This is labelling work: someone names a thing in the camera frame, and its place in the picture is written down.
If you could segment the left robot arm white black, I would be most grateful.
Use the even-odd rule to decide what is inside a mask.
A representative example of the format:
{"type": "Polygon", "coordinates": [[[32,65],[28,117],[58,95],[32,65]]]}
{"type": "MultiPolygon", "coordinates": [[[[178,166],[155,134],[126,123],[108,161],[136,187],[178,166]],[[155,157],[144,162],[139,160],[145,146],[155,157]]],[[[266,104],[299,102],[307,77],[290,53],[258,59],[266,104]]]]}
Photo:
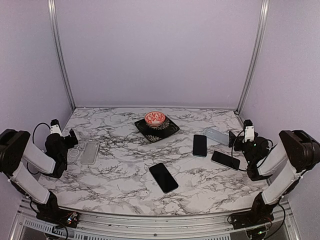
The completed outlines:
{"type": "Polygon", "coordinates": [[[0,134],[0,172],[37,205],[38,213],[44,214],[53,223],[60,222],[67,212],[59,208],[56,195],[38,182],[27,164],[33,165],[45,176],[59,179],[68,168],[69,149],[77,144],[73,130],[67,136],[51,133],[45,141],[46,151],[33,143],[27,131],[6,129],[0,134]]]}

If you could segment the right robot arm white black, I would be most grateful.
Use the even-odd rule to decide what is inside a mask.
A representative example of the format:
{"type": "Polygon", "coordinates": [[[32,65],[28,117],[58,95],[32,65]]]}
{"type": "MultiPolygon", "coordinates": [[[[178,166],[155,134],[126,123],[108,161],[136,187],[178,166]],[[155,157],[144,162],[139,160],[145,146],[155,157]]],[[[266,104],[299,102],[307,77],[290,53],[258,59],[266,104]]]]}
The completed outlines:
{"type": "Polygon", "coordinates": [[[228,146],[241,151],[247,162],[244,172],[252,181],[276,178],[253,200],[247,219],[258,224],[281,198],[290,193],[303,175],[320,162],[320,144],[303,130],[282,130],[277,144],[254,131],[229,133],[228,146]]]}

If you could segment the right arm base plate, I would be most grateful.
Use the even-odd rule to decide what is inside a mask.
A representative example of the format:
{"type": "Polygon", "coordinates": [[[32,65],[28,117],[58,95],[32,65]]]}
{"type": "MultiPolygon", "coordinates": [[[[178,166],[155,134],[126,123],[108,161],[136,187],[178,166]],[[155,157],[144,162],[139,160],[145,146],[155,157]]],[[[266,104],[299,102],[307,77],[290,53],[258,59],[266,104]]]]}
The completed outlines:
{"type": "Polygon", "coordinates": [[[272,222],[274,215],[272,213],[267,215],[252,215],[249,211],[243,211],[229,215],[228,220],[233,228],[237,230],[272,222]]]}

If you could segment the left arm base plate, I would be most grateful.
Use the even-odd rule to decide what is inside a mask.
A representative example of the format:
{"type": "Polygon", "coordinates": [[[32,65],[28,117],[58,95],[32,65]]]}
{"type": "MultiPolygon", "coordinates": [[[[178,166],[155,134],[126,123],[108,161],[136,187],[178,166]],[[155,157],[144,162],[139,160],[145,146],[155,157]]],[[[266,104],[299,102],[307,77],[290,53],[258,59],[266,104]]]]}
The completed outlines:
{"type": "Polygon", "coordinates": [[[36,218],[39,220],[70,228],[76,228],[78,226],[79,217],[80,214],[78,212],[65,209],[40,210],[36,214],[36,218]]]}

